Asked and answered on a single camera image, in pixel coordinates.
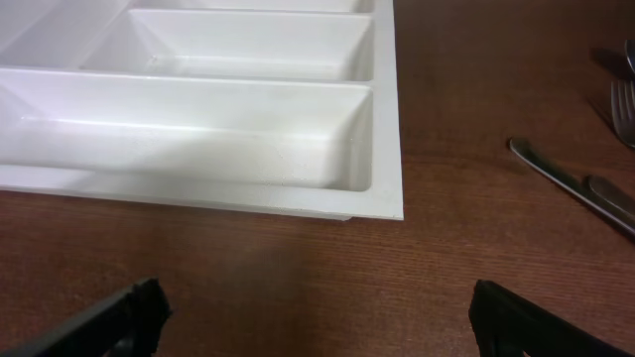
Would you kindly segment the large steel spoon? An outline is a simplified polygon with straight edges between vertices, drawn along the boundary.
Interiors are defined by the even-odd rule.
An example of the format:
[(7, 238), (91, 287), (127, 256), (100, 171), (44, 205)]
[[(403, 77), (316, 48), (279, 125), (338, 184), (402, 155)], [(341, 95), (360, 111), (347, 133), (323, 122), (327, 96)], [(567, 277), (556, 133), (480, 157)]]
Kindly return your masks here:
[(634, 217), (634, 198), (613, 184), (606, 178), (589, 176), (587, 179), (589, 189), (602, 200)]
[(632, 73), (635, 73), (635, 41), (626, 40), (624, 44), (624, 51), (628, 66)]

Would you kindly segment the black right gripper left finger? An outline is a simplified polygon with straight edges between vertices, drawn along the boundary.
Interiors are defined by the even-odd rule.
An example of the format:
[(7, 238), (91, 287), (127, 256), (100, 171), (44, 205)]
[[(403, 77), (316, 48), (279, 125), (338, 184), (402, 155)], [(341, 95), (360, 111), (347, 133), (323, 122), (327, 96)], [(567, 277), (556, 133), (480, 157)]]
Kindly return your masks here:
[(172, 314), (156, 278), (140, 281), (2, 357), (151, 357)]

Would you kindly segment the steel fork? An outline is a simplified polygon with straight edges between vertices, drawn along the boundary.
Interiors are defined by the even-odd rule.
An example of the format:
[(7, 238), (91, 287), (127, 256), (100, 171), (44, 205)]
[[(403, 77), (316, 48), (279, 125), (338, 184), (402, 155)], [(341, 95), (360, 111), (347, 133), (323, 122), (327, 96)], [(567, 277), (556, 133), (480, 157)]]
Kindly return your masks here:
[(634, 83), (615, 81), (611, 83), (612, 124), (618, 139), (634, 149)]
[(542, 157), (528, 140), (513, 137), (509, 140), (509, 148), (535, 171), (576, 197), (603, 218), (615, 224), (628, 236), (634, 237), (633, 218), (630, 218), (627, 213), (621, 211), (615, 205), (601, 199), (590, 188), (585, 187), (581, 181), (557, 167), (550, 160)]

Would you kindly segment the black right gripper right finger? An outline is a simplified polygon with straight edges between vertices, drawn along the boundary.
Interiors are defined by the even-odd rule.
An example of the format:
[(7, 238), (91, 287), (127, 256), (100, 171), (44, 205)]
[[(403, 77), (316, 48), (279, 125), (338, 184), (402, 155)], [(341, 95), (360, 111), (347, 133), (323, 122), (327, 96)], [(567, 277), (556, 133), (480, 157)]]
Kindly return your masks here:
[(492, 281), (477, 281), (468, 316), (481, 357), (633, 357)]

